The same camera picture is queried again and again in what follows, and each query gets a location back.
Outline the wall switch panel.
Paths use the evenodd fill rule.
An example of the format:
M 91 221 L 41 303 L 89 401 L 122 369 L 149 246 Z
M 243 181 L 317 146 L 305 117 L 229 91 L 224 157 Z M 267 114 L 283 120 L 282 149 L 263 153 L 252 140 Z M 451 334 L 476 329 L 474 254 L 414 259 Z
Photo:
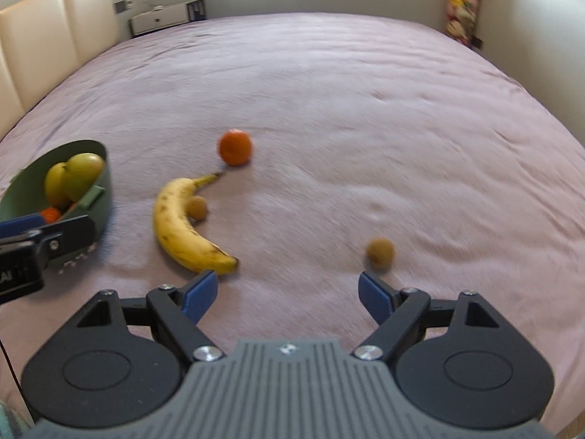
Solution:
M 114 9 L 117 14 L 129 11 L 133 8 L 133 6 L 134 6 L 133 0 L 119 0 L 114 3 Z

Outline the orange mandarin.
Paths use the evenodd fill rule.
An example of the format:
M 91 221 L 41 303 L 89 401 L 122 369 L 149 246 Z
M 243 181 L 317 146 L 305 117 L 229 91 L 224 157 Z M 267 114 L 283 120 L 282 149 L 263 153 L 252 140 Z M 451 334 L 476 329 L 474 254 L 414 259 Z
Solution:
M 228 130 L 218 140 L 217 152 L 228 166 L 242 166 L 252 158 L 253 142 L 247 132 Z
M 56 207 L 50 206 L 48 208 L 43 209 L 39 214 L 41 214 L 44 222 L 46 224 L 52 224 L 60 220 L 60 217 L 63 216 L 60 210 Z

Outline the plush toy hanging rack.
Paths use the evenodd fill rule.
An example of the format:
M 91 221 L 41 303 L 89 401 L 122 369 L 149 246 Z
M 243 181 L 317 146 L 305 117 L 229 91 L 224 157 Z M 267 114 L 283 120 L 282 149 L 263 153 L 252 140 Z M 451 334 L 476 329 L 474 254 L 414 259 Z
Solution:
M 447 0 L 446 34 L 465 46 L 472 46 L 480 0 Z

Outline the small kumquat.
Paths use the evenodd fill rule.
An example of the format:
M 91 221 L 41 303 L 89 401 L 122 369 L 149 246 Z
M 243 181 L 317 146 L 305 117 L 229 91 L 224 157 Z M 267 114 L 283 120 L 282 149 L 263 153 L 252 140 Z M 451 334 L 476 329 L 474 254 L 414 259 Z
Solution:
M 373 238 L 367 245 L 365 257 L 368 265 L 376 271 L 386 271 L 394 263 L 396 248 L 394 243 L 383 237 Z
M 204 221 L 207 217 L 207 201 L 200 195 L 191 195 L 185 203 L 185 212 L 196 222 Z

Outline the cream leather headboard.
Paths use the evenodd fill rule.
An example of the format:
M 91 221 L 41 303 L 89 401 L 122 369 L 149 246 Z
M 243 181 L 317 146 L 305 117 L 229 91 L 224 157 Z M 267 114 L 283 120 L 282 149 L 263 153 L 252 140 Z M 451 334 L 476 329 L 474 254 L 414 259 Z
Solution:
M 113 0 L 22 0 L 1 10 L 1 135 L 119 41 Z

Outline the yellow banana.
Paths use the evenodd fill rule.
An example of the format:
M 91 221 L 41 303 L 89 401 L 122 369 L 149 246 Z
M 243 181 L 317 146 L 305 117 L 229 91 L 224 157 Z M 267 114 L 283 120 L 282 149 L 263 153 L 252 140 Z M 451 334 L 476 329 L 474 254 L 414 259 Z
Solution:
M 196 274 L 207 270 L 233 274 L 239 267 L 236 257 L 195 230 L 186 211 L 188 198 L 221 176 L 223 172 L 212 172 L 196 179 L 172 179 L 160 190 L 154 204 L 153 228 L 160 247 L 177 264 Z

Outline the green colander bowl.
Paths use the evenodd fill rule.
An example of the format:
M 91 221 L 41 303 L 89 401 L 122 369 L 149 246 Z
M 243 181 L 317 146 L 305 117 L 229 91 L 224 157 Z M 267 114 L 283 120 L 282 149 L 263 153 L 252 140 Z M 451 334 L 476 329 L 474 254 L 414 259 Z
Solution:
M 44 189 L 46 173 L 58 162 L 67 162 L 74 155 L 81 153 L 94 153 L 105 161 L 108 160 L 105 146 L 94 140 L 77 140 L 52 149 L 12 178 L 1 197 L 1 221 L 40 213 L 50 207 Z M 95 239 L 99 239 L 107 225 L 111 207 L 111 176 L 109 165 L 104 165 L 100 176 L 81 200 L 71 201 L 66 210 L 60 211 L 63 214 L 60 220 L 88 215 L 95 223 Z

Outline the pink bed blanket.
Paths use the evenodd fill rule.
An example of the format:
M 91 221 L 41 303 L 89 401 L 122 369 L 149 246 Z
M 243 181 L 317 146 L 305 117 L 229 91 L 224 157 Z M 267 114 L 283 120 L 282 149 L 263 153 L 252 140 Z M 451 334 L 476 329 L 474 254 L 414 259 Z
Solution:
M 473 289 L 553 368 L 551 431 L 584 408 L 584 150 L 516 81 L 424 26 L 287 14 L 137 38 L 71 74 L 4 138 L 1 182 L 62 144 L 109 155 L 113 207 L 96 249 L 1 309 L 1 397 L 53 332 L 104 288 L 139 297 L 190 273 L 159 247 L 156 195 L 220 168 L 239 129 L 253 159 L 204 189 L 202 233 L 239 260 L 200 327 L 241 339 L 334 337 L 374 322 L 357 296 L 375 237 L 387 282 Z

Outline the white bedside cabinet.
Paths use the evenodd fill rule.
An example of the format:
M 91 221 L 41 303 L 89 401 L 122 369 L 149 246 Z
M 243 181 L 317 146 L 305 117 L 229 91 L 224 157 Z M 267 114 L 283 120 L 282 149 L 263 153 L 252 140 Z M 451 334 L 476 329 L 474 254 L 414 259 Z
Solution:
M 129 21 L 132 38 L 154 33 L 183 24 L 204 21 L 206 16 L 205 0 L 156 6 L 150 11 L 138 14 Z

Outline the yellow-green pear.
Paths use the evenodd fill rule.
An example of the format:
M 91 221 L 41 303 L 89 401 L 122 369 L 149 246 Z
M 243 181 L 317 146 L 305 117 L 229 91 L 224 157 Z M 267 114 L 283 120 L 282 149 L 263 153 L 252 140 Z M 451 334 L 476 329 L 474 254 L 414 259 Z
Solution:
M 81 200 L 100 176 L 104 165 L 104 159 L 94 153 L 81 153 L 71 157 L 64 165 L 61 180 L 67 197 L 73 202 Z
M 44 181 L 44 189 L 46 201 L 50 206 L 64 211 L 71 204 L 71 200 L 67 197 L 64 192 L 63 176 L 64 176 L 65 163 L 58 162 L 53 165 L 46 173 Z

